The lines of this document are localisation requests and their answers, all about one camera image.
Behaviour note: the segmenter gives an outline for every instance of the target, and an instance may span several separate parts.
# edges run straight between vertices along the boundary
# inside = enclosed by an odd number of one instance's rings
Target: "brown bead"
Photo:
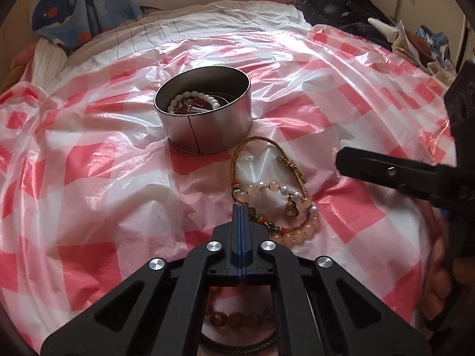
[[[239,312],[231,314],[229,316],[229,319],[227,320],[227,323],[229,324],[229,326],[235,329],[241,328],[245,322],[246,322],[246,317],[242,313],[239,313]]]
[[[265,321],[274,321],[274,310],[272,308],[265,308],[262,312],[262,317]]]
[[[249,328],[258,328],[262,325],[262,315],[260,313],[250,313],[246,317],[246,325]]]
[[[215,327],[224,327],[227,323],[227,315],[223,312],[213,312],[210,321]]]

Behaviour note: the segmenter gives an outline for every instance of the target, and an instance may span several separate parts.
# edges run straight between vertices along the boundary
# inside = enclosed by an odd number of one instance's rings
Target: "white bead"
[[[290,194],[290,189],[287,187],[287,186],[281,186],[280,187],[280,193],[283,195],[283,196],[287,196]]]

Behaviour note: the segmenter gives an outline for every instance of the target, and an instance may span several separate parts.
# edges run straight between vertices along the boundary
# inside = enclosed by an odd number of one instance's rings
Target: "braided cord bracelet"
[[[298,183],[301,193],[293,192],[287,186],[281,186],[277,182],[271,182],[270,184],[259,182],[257,184],[250,185],[246,189],[241,187],[239,182],[236,180],[236,162],[244,146],[253,140],[262,140],[277,148],[279,151],[279,154],[276,157],[277,160],[282,161],[283,164],[290,170],[291,174]],[[237,147],[231,160],[230,173],[232,188],[231,195],[237,202],[248,203],[249,196],[254,194],[257,190],[264,190],[266,188],[269,188],[271,191],[280,190],[282,195],[288,197],[286,204],[286,216],[296,217],[299,215],[299,211],[296,207],[295,200],[301,201],[301,206],[303,209],[305,209],[305,217],[299,224],[291,228],[276,226],[274,223],[268,222],[262,215],[258,215],[255,208],[251,206],[248,207],[250,220],[266,226],[273,241],[276,241],[280,244],[283,243],[287,247],[291,247],[294,244],[303,244],[305,240],[311,239],[316,230],[319,229],[318,208],[312,205],[312,200],[308,196],[301,171],[298,169],[293,160],[291,160],[289,155],[287,155],[287,153],[281,148],[281,146],[279,146],[272,139],[266,138],[264,136],[252,136],[251,138],[243,140]]]

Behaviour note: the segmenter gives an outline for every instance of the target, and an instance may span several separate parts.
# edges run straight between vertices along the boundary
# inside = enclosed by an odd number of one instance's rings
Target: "wrinkled plastic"
[[[0,298],[37,350],[148,259],[179,259],[231,220],[234,149],[177,151],[153,108],[168,78],[213,64],[249,75],[250,136],[280,143],[320,208],[321,231],[294,252],[332,256],[411,320],[430,251],[421,211],[393,190],[341,177],[334,158],[352,146],[453,163],[444,89],[381,47],[317,26],[307,37],[249,32],[169,42],[79,71],[51,94],[22,82],[0,98]],[[275,156],[266,143],[246,146],[240,183],[276,180],[296,189]],[[284,197],[267,191],[251,202],[287,223]],[[215,309],[226,313],[270,304],[263,289],[223,293]],[[263,335],[215,333],[208,324],[204,331],[231,344]]]

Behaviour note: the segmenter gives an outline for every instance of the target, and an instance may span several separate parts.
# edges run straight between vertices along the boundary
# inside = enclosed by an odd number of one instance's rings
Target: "bracelet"
[[[169,114],[186,115],[208,112],[221,107],[219,101],[210,95],[198,91],[186,91],[175,96],[167,108]]]
[[[282,161],[284,165],[290,170],[295,180],[298,183],[300,192],[294,192],[288,188],[288,186],[281,186],[278,182],[274,181],[269,184],[259,182],[252,184],[246,189],[241,188],[241,185],[236,180],[236,161],[239,153],[244,146],[253,140],[263,140],[275,146],[279,153],[277,160]],[[320,229],[320,218],[318,215],[318,207],[312,205],[312,200],[308,196],[307,190],[304,186],[303,175],[298,169],[297,165],[289,158],[287,153],[276,142],[264,136],[252,136],[246,140],[243,140],[236,149],[234,156],[231,160],[231,195],[236,202],[247,203],[249,197],[255,195],[259,190],[263,191],[269,189],[271,191],[280,191],[282,195],[287,197],[286,203],[286,217],[296,218],[300,212],[298,211],[295,201],[300,201],[300,206],[304,209],[304,219],[294,227],[284,228],[276,226],[272,222],[268,222],[262,215],[258,215],[256,209],[248,206],[248,214],[251,221],[257,222],[267,227],[271,239],[279,244],[284,244],[287,247],[292,247],[294,244],[301,245],[306,240],[312,239],[313,235]]]

